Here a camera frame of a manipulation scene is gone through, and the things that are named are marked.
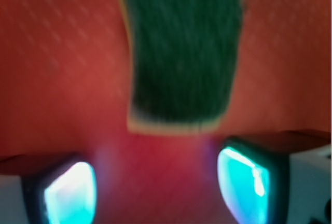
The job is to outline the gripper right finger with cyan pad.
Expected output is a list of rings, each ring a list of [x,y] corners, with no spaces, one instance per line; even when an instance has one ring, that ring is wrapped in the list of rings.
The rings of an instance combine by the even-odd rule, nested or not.
[[[237,223],[331,223],[328,132],[228,136],[217,178]]]

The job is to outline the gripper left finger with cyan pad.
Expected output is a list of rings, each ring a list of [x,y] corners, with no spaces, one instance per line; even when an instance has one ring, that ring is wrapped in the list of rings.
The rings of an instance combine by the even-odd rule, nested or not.
[[[1,223],[93,223],[97,194],[77,153],[1,157]]]

